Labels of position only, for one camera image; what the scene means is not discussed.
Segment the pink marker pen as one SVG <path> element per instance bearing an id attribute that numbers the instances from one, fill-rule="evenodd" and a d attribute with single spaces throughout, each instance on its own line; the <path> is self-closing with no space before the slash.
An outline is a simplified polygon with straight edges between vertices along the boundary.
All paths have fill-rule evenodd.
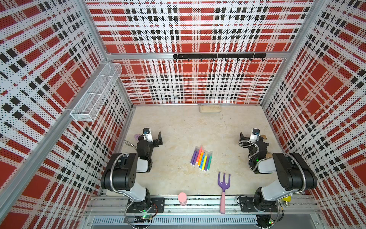
<path id="1" fill-rule="evenodd" d="M 200 152 L 199 152 L 199 156 L 198 156 L 197 161 L 196 161 L 196 166 L 198 166 L 201 162 L 201 154 L 203 152 L 203 147 L 201 146 L 199 149 L 200 149 Z"/>

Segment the orange marker pen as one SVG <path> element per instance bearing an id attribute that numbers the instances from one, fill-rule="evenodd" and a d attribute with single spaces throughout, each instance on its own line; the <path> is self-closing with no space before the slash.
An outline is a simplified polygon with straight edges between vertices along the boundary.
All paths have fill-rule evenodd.
<path id="1" fill-rule="evenodd" d="M 200 148 L 200 151 L 199 151 L 199 158 L 198 158 L 198 162 L 197 162 L 197 165 L 198 165 L 199 169 L 201 169 L 201 164 L 202 164 L 202 158 L 203 158 L 203 155 L 204 155 L 204 150 L 203 150 L 203 148 L 201 147 L 201 148 Z"/>

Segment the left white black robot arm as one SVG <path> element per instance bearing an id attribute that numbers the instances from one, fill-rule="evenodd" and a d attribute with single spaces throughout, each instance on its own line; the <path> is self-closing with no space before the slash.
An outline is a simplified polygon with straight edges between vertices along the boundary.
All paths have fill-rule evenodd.
<path id="1" fill-rule="evenodd" d="M 126 196 L 128 204 L 126 213 L 163 213 L 165 198 L 151 197 L 148 188 L 136 180 L 138 173 L 149 173 L 152 169 L 152 154 L 155 148 L 163 145 L 162 133 L 153 139 L 150 128 L 144 128 L 143 134 L 137 137 L 137 144 L 129 141 L 124 144 L 135 149 L 132 153 L 116 153 L 110 161 L 101 178 L 102 189 Z"/>

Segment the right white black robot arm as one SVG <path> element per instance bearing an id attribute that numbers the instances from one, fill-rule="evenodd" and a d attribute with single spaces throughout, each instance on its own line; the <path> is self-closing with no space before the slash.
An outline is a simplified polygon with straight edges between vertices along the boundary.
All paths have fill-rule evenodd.
<path id="1" fill-rule="evenodd" d="M 265 212 L 280 199 L 317 187 L 317 177 L 299 153 L 272 153 L 267 156 L 269 143 L 259 129 L 249 137 L 240 134 L 238 145 L 248 149 L 248 166 L 255 174 L 276 174 L 277 178 L 265 187 L 259 187 L 253 197 L 254 209 Z"/>

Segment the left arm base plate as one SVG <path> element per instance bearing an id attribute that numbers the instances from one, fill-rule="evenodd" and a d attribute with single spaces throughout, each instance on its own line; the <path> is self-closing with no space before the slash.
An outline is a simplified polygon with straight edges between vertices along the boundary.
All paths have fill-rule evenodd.
<path id="1" fill-rule="evenodd" d="M 134 202 L 127 213 L 163 213 L 165 198 L 147 198 L 141 202 Z"/>

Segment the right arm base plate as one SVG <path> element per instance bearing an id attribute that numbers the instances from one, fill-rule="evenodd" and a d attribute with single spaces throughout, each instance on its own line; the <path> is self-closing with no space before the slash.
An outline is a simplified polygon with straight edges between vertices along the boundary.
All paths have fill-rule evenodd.
<path id="1" fill-rule="evenodd" d="M 237 197 L 236 203 L 239 205 L 241 212 L 277 212 L 277 204 L 275 201 L 256 200 L 254 197 L 241 195 Z"/>

